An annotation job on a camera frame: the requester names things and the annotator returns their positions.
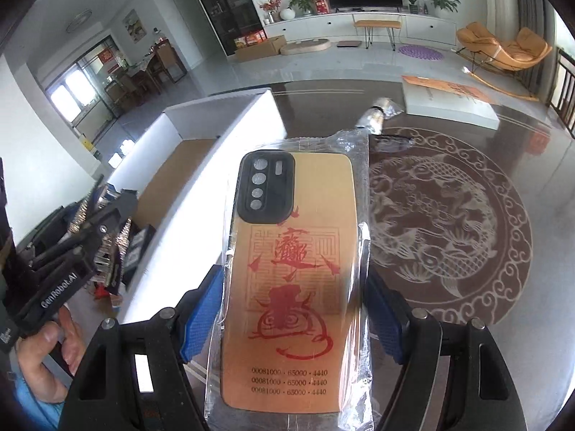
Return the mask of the orange phone case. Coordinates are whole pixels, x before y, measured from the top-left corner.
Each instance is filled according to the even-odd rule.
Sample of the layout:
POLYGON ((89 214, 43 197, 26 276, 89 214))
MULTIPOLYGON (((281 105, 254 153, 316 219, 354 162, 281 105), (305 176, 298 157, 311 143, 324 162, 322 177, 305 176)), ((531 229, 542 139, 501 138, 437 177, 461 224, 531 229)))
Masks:
POLYGON ((212 430, 373 428, 367 172, 362 129, 243 157, 208 352, 212 430))

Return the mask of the red foil snack packet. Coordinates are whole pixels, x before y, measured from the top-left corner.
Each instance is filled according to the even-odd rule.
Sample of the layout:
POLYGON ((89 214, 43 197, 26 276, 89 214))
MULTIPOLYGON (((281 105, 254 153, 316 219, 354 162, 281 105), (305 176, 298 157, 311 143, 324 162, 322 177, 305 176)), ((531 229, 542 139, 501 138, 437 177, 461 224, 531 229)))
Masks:
POLYGON ((111 309, 118 311, 122 306, 123 296, 121 294, 114 294, 110 292, 102 283, 93 282, 93 299, 95 301, 107 300, 111 309))

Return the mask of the white cardboard storage box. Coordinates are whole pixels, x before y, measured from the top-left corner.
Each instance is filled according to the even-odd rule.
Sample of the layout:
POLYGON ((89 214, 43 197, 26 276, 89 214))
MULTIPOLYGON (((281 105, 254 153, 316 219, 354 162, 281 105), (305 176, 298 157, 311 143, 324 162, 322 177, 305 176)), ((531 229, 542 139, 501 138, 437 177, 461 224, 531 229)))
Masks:
POLYGON ((134 222, 156 230, 120 321, 146 320, 201 284, 224 246, 242 158, 285 137, 268 88, 181 103, 153 122, 107 180, 137 191, 134 222))

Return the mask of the purple round floor mat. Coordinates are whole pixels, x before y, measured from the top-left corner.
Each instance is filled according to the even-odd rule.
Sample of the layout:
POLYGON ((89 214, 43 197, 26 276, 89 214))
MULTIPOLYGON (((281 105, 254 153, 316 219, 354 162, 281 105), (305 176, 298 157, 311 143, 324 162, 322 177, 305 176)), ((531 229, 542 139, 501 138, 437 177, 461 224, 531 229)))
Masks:
POLYGON ((403 45, 400 46, 397 51, 404 56, 410 57, 411 59, 439 61, 445 58, 441 52, 419 45, 403 45))

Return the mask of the wooden slatted chair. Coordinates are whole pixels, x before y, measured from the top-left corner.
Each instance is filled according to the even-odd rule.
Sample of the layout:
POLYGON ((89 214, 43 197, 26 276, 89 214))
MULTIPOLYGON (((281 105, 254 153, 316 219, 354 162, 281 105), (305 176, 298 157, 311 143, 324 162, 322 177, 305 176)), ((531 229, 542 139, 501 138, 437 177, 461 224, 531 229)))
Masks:
POLYGON ((574 57, 557 48, 556 78, 550 106, 571 136, 575 129, 575 65, 574 57))

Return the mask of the brown cardboard carton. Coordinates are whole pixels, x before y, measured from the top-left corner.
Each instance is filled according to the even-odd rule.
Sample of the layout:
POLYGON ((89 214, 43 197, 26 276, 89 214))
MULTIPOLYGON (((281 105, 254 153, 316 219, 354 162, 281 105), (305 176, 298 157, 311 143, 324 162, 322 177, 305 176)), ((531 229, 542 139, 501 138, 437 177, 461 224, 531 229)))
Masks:
POLYGON ((265 57, 278 56, 282 47, 286 45, 286 37, 283 35, 271 37, 255 45, 238 49, 235 57, 239 62, 264 59, 265 57))

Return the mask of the orange rocking lounge chair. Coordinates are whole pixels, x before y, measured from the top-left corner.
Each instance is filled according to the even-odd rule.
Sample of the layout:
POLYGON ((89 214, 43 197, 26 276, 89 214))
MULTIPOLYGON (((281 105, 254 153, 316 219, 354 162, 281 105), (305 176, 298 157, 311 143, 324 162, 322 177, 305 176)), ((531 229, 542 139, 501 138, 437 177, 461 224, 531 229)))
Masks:
POLYGON ((537 33, 523 27, 516 38, 511 41, 500 41, 483 24, 472 22, 456 31, 455 36, 461 48, 455 52, 469 52, 471 67, 464 66, 462 71, 496 92, 504 93, 516 99, 537 101, 532 92, 519 94, 501 89, 482 79, 477 71, 482 68, 489 72, 515 75, 519 71, 533 68, 552 52, 553 47, 537 33))

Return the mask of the white tv cabinet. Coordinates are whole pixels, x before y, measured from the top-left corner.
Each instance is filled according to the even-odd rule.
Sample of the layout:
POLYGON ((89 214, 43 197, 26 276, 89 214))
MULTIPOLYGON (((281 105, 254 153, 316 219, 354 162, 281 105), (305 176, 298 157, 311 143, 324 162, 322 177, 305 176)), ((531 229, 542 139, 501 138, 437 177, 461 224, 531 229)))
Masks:
POLYGON ((345 12, 299 17, 264 26, 268 38, 284 36, 287 42, 326 38, 389 44, 417 44, 449 49, 457 45, 456 24, 431 16, 345 12))

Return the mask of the small wooden bench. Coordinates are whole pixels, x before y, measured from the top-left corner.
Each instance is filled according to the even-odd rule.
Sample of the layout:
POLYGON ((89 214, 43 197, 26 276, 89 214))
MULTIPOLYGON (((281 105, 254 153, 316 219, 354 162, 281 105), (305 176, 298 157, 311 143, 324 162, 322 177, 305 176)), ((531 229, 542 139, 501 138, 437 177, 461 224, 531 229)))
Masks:
POLYGON ((392 19, 360 19, 354 21, 357 29, 364 31, 364 47, 369 49, 373 45, 375 31, 384 29, 387 32, 392 50, 397 49, 396 32, 401 30, 401 22, 392 19))

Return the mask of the red flowers white vase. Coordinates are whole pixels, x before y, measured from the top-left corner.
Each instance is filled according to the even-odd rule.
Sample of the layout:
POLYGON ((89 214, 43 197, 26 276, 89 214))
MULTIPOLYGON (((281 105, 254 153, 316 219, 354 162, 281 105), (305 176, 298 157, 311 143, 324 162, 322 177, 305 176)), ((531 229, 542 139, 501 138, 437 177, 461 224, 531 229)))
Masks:
POLYGON ((295 19, 294 10, 290 7, 284 8, 282 0, 265 0, 259 3, 259 8, 265 12, 270 22, 295 19))

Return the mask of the black display cabinet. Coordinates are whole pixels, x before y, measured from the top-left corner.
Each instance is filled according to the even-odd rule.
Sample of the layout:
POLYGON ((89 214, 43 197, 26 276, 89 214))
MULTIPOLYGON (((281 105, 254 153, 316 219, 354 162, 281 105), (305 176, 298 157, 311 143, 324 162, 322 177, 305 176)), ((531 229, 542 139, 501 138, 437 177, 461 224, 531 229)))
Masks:
POLYGON ((263 29, 252 0, 200 0, 227 56, 236 52, 237 38, 263 29))

